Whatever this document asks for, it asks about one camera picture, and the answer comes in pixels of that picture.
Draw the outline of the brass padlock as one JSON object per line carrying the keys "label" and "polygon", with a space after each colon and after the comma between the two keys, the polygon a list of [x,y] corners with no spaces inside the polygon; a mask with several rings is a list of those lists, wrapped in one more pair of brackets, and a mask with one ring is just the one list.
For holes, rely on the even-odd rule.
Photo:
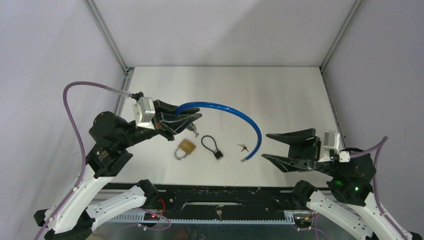
{"label": "brass padlock", "polygon": [[196,149],[196,145],[192,141],[188,139],[184,139],[178,145],[176,151],[174,152],[174,157],[176,160],[182,161],[187,156],[189,156],[195,149]]}

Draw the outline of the small silver keys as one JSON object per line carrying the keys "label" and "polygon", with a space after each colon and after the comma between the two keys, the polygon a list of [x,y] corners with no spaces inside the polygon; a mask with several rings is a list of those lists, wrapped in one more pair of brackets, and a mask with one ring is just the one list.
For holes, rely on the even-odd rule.
{"label": "small silver keys", "polygon": [[248,147],[245,144],[238,144],[238,146],[241,147],[241,150],[240,150],[241,152],[247,152],[247,153],[250,152]]}

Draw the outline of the black cable lock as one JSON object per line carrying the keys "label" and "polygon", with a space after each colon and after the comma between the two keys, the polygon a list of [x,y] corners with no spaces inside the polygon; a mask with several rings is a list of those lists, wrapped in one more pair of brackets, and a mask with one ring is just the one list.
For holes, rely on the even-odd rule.
{"label": "black cable lock", "polygon": [[211,135],[204,135],[200,139],[200,142],[205,149],[207,149],[213,154],[214,158],[217,161],[224,158],[224,154],[218,148],[217,142],[214,137],[212,137]]}

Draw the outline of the padlock key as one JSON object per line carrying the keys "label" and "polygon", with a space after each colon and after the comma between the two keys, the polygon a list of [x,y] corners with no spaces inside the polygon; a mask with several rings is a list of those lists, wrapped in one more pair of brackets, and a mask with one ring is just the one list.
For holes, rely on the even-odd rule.
{"label": "padlock key", "polygon": [[218,215],[219,221],[222,221],[222,207],[220,205],[217,205],[215,211]]}

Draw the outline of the blue lock silver keys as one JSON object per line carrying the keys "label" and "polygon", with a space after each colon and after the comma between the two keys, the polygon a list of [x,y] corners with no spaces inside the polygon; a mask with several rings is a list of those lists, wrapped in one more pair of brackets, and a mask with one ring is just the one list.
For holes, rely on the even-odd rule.
{"label": "blue lock silver keys", "polygon": [[191,127],[191,131],[194,133],[195,138],[198,138],[199,137],[200,134],[199,134],[196,126],[192,126]]}

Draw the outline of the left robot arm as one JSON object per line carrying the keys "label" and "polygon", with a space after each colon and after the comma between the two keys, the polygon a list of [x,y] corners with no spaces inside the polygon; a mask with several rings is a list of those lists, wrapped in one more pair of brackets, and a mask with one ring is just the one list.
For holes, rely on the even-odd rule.
{"label": "left robot arm", "polygon": [[46,240],[85,240],[106,221],[134,208],[153,208],[159,199],[154,184],[142,179],[126,192],[97,204],[92,200],[132,158],[130,147],[155,136],[173,141],[184,130],[195,129],[199,108],[178,106],[142,97],[133,106],[134,120],[104,111],[89,134],[94,146],[85,154],[80,175],[63,200],[34,214]]}

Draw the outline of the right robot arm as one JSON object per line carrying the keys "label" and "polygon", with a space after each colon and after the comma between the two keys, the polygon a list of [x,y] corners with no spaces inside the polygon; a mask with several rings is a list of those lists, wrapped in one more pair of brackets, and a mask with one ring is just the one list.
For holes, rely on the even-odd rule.
{"label": "right robot arm", "polygon": [[326,131],[323,138],[314,128],[269,133],[268,138],[288,145],[288,155],[263,154],[283,173],[320,172],[331,177],[326,184],[334,199],[300,180],[291,191],[291,204],[308,208],[331,220],[357,240],[419,240],[421,235],[403,228],[382,205],[376,187],[377,157],[384,141],[361,150],[343,148],[340,133]]}

